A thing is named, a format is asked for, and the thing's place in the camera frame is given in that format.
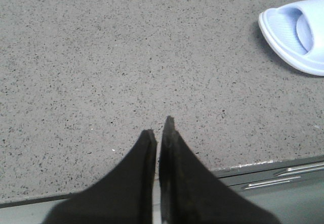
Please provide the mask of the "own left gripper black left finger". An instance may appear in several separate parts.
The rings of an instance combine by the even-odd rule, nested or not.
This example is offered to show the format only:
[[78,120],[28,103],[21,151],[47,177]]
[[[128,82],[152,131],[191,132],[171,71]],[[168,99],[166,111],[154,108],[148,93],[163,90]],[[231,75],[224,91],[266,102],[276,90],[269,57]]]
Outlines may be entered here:
[[57,204],[45,223],[152,223],[157,142],[141,132],[125,158],[103,179]]

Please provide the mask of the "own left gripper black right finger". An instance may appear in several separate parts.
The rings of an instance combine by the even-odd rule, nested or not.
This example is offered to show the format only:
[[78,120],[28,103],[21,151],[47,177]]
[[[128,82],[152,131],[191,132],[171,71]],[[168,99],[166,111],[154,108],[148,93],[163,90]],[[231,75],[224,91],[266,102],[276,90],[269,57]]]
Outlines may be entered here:
[[279,223],[241,197],[194,155],[168,116],[159,159],[162,223]]

